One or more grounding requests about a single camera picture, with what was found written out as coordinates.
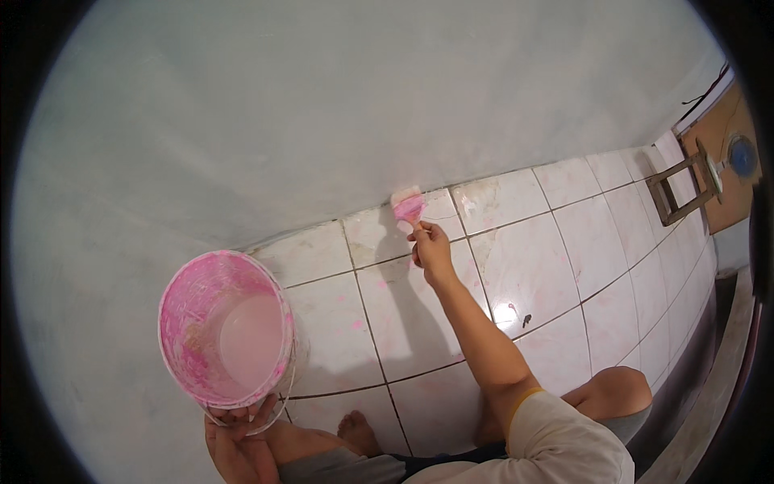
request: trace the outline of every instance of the floor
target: floor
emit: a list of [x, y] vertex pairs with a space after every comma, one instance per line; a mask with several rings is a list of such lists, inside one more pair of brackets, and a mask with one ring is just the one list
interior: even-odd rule
[[[426, 194], [463, 283], [548, 391], [626, 365], [656, 393], [686, 348], [716, 261], [700, 211], [662, 227], [643, 179], [665, 165], [647, 146]], [[695, 195], [690, 175], [672, 183]], [[410, 248], [381, 206], [251, 252], [306, 342], [284, 417], [335, 432], [359, 409], [386, 452], [473, 447], [478, 387]]]

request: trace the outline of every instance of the knee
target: knee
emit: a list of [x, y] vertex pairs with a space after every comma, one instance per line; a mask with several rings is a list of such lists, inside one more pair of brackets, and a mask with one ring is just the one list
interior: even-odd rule
[[603, 369], [594, 379], [609, 396], [615, 398], [624, 414], [644, 410], [653, 400], [645, 375], [628, 366]]

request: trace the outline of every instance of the bare foot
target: bare foot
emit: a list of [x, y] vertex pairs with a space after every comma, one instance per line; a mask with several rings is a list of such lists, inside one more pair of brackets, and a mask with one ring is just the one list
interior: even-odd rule
[[341, 419], [336, 433], [340, 438], [359, 448], [366, 457], [384, 454], [376, 441], [374, 429], [368, 425], [365, 415], [353, 410]]
[[502, 429], [500, 424], [495, 418], [495, 412], [492, 411], [489, 406], [489, 402], [482, 397], [481, 405], [481, 419], [476, 426], [475, 434], [473, 435], [473, 445], [476, 447], [484, 447], [492, 442], [504, 440], [502, 435]]

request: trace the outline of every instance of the gray shorts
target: gray shorts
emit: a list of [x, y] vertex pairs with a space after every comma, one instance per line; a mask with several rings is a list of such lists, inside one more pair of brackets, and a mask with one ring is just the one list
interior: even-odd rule
[[[598, 420], [615, 434], [621, 442], [628, 444], [650, 415], [651, 406], [626, 417]], [[505, 442], [495, 442], [484, 448], [458, 455], [437, 455], [436, 457], [408, 457], [384, 454], [367, 458], [345, 447], [310, 457], [300, 458], [279, 468], [279, 478], [284, 484], [335, 484], [339, 482], [372, 482], [373, 484], [396, 484], [408, 479], [422, 469], [446, 462], [486, 462], [493, 458], [504, 458]]]

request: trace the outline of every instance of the person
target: person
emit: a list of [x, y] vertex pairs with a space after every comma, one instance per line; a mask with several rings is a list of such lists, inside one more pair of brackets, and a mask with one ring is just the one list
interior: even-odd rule
[[634, 482], [625, 443], [650, 411], [644, 375], [614, 367], [561, 398], [543, 391], [516, 345], [457, 278], [444, 231], [422, 221], [408, 240], [416, 242], [414, 263], [435, 290], [485, 399], [477, 448], [433, 458], [387, 455], [357, 411], [344, 416], [337, 435], [278, 420], [246, 437], [269, 418], [271, 395], [260, 408], [210, 409], [228, 427], [205, 417], [207, 448], [225, 482]]

